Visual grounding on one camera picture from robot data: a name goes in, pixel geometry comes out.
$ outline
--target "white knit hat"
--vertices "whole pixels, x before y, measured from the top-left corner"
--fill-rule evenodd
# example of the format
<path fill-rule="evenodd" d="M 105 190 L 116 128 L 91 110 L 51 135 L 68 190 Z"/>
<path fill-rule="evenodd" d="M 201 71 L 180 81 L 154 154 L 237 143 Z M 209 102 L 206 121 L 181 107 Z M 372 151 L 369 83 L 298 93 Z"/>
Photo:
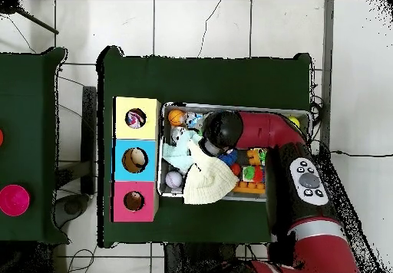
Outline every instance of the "white knit hat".
<path fill-rule="evenodd" d="M 192 140 L 188 147 L 195 163 L 186 177 L 184 203 L 207 204 L 222 199 L 239 179 L 222 160 L 207 156 Z"/>

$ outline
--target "control button panel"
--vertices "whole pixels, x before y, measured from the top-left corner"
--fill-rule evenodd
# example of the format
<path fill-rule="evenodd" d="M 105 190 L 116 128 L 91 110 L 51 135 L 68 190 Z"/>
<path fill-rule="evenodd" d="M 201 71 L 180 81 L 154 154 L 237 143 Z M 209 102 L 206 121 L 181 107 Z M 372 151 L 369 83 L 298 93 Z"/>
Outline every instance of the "control button panel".
<path fill-rule="evenodd" d="M 289 169 L 300 199 L 315 206 L 323 206 L 328 202 L 325 187 L 310 160 L 297 158 L 292 161 Z"/>

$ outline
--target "pink cup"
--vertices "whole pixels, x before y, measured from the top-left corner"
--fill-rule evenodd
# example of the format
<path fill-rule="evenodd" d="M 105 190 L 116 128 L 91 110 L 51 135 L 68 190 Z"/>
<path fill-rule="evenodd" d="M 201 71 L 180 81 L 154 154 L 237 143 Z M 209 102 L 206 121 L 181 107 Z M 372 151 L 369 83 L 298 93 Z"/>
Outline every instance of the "pink cup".
<path fill-rule="evenodd" d="M 25 213 L 30 203 L 30 195 L 19 185 L 8 185 L 0 191 L 0 210 L 16 217 Z"/>

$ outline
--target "blue box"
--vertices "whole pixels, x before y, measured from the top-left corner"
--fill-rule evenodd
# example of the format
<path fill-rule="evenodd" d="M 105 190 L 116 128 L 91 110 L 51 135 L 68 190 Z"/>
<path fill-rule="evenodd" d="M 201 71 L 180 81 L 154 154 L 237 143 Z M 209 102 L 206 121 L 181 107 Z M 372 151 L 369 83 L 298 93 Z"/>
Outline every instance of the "blue box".
<path fill-rule="evenodd" d="M 147 155 L 147 165 L 138 173 L 130 173 L 122 163 L 124 153 L 131 148 L 139 148 Z M 115 171 L 117 182 L 154 182 L 156 180 L 157 142 L 154 140 L 120 140 L 116 139 L 114 148 Z"/>

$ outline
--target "pink box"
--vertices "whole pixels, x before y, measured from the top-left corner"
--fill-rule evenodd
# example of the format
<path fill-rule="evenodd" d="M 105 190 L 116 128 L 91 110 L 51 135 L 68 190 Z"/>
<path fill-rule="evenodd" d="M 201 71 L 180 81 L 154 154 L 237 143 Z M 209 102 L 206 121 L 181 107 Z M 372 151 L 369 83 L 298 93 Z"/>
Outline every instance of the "pink box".
<path fill-rule="evenodd" d="M 137 211 L 129 210 L 124 197 L 129 192 L 143 196 L 144 204 Z M 113 222 L 152 222 L 158 209 L 158 195 L 155 182 L 114 182 Z"/>

